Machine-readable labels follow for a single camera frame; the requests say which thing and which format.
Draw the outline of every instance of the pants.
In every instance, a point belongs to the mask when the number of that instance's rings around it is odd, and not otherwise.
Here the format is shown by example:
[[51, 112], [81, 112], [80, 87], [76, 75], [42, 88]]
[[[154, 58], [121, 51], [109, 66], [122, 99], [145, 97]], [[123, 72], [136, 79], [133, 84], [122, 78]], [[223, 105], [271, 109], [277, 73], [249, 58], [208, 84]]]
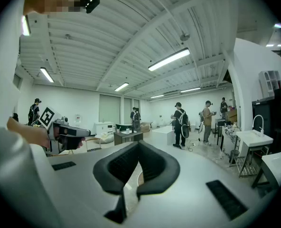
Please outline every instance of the pants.
[[179, 137], [182, 136], [182, 144], [185, 144], [186, 139], [182, 135], [182, 128], [175, 127], [174, 133], [175, 133], [175, 143], [179, 144]]
[[204, 132], [204, 142], [208, 142], [208, 137], [211, 133], [211, 126], [205, 126], [205, 132]]

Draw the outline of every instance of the cabinet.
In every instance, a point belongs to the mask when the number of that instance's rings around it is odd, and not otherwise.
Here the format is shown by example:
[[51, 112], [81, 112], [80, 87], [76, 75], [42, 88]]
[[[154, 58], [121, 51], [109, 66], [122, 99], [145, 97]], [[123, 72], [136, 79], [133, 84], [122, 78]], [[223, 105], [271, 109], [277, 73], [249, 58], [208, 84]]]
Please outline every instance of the cabinet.
[[102, 134], [102, 133], [113, 134], [113, 123], [111, 123], [111, 122], [95, 123], [95, 131], [96, 131], [96, 134]]
[[281, 79], [278, 71], [262, 71], [259, 80], [263, 98], [274, 96], [274, 90], [281, 88]]

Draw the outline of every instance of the faucet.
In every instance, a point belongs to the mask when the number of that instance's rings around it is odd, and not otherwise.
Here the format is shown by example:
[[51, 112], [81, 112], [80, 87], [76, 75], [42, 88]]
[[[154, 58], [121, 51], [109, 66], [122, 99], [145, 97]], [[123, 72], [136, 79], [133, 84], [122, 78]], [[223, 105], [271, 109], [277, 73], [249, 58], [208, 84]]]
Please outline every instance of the faucet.
[[256, 119], [257, 116], [260, 116], [262, 118], [262, 127], [259, 127], [261, 129], [261, 137], [264, 136], [264, 118], [261, 115], [256, 115], [253, 119], [253, 128], [254, 128], [254, 121]]

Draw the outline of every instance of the floor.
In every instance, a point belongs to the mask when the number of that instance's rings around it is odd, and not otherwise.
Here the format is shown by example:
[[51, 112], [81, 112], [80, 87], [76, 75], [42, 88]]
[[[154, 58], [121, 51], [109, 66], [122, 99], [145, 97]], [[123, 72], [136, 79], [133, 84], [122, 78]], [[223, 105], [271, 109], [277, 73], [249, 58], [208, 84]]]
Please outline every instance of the floor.
[[[198, 141], [198, 138], [200, 138], [201, 140], [203, 139], [203, 134], [204, 134], [204, 131], [200, 134], [200, 136], [197, 133], [191, 133], [189, 138], [186, 140], [185, 150], [182, 150], [182, 151], [187, 151], [187, 152], [192, 151], [193, 153], [197, 153], [202, 156], [205, 156], [205, 157], [211, 159], [212, 161], [214, 161], [215, 163], [217, 163], [219, 166], [224, 168], [226, 171], [231, 173], [233, 176], [238, 178], [238, 174], [239, 174], [238, 168], [236, 166], [229, 167], [229, 159], [227, 156], [221, 157], [221, 152], [220, 152], [221, 139], [219, 139], [219, 144], [217, 145], [216, 144], [217, 136], [214, 138], [214, 134], [211, 133], [209, 136], [209, 142], [211, 143], [211, 145], [208, 146], [208, 145], [205, 145], [203, 142]], [[148, 133], [144, 133], [144, 141], [146, 141], [149, 144], [150, 143], [152, 144], [151, 137], [152, 137], [151, 131]], [[111, 142], [108, 144], [101, 144], [102, 149], [109, 148], [112, 146], [114, 146], [114, 142]], [[95, 148], [99, 148], [98, 143], [94, 143], [94, 141], [87, 141], [87, 143], [83, 142], [83, 146], [81, 148], [74, 150], [74, 151], [70, 151], [68, 154], [84, 153], [90, 149], [95, 149]], [[254, 159], [253, 165], [254, 165], [255, 169], [258, 171], [259, 166], [257, 163], [260, 163], [259, 160]], [[124, 196], [125, 196], [128, 216], [133, 212], [133, 210], [136, 208], [136, 206], [138, 204], [138, 200], [136, 197], [136, 189], [138, 187], [138, 179], [139, 179], [139, 175], [141, 174], [141, 172], [142, 172], [141, 165], [138, 164], [124, 188]], [[245, 182], [247, 185], [251, 186], [254, 179], [255, 179], [255, 176], [244, 177], [244, 178], [240, 178], [240, 181]]]

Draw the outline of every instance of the white shirt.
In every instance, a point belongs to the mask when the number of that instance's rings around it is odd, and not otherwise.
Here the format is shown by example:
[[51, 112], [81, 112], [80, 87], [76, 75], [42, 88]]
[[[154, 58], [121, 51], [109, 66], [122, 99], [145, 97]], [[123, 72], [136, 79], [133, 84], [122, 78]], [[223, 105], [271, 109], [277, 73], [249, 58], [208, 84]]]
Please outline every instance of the white shirt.
[[13, 84], [25, 0], [12, 0], [0, 14], [0, 127], [6, 127], [20, 92]]

